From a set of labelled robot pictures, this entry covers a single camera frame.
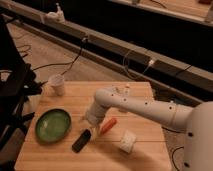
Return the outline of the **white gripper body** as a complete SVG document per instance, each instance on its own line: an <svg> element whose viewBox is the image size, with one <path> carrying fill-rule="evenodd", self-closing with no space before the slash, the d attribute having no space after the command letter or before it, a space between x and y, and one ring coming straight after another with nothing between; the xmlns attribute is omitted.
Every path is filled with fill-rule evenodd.
<svg viewBox="0 0 213 171"><path fill-rule="evenodd" d="M85 113L86 120L92 126L98 126L103 122L105 115L108 111L107 107L101 106L96 102L93 102Z"/></svg>

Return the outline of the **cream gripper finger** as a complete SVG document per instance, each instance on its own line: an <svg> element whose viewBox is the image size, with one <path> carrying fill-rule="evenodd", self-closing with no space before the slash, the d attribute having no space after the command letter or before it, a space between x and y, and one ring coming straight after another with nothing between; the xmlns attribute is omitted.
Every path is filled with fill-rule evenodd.
<svg viewBox="0 0 213 171"><path fill-rule="evenodd" d="M92 140L95 140L99 136L99 130L100 130L99 126L92 126L90 128Z"/></svg>

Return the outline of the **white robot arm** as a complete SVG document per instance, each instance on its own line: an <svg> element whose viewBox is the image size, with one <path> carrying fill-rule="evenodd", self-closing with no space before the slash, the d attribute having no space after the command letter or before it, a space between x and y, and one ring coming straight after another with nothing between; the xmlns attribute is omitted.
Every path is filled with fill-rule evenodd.
<svg viewBox="0 0 213 171"><path fill-rule="evenodd" d="M120 108L185 133L182 171L213 171L213 101L196 107L123 96L114 87L97 89L86 120L99 125L111 108Z"/></svg>

